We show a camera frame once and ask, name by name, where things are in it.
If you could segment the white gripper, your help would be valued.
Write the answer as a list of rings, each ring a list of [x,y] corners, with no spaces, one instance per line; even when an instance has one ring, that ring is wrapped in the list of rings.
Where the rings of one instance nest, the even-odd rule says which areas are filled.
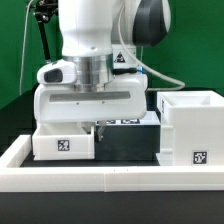
[[[94,132],[101,142],[106,121],[137,119],[146,114],[148,78],[132,74],[116,76],[101,92],[76,92],[73,86],[40,85],[34,96],[34,116],[38,123],[82,122],[87,134]]]

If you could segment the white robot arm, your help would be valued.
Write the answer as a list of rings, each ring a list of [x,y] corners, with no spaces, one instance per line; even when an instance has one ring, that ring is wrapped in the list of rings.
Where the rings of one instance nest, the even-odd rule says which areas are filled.
[[[168,0],[58,0],[58,11],[62,58],[37,73],[37,125],[88,134],[96,122],[144,117],[147,77],[116,74],[113,45],[161,42],[171,23]]]

